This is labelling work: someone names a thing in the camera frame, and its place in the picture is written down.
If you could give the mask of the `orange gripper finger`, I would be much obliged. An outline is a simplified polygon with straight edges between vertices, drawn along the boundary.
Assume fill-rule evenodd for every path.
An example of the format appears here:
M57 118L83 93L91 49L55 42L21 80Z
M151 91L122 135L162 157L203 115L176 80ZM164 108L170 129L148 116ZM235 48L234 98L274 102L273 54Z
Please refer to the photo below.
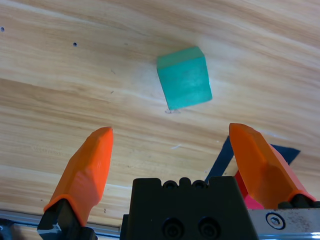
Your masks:
M87 226L90 212L103 197L114 143L113 129L92 132L68 164L44 207L37 233L44 240L96 240Z
M248 194L266 209L319 208L282 155L252 127L229 125L229 139Z

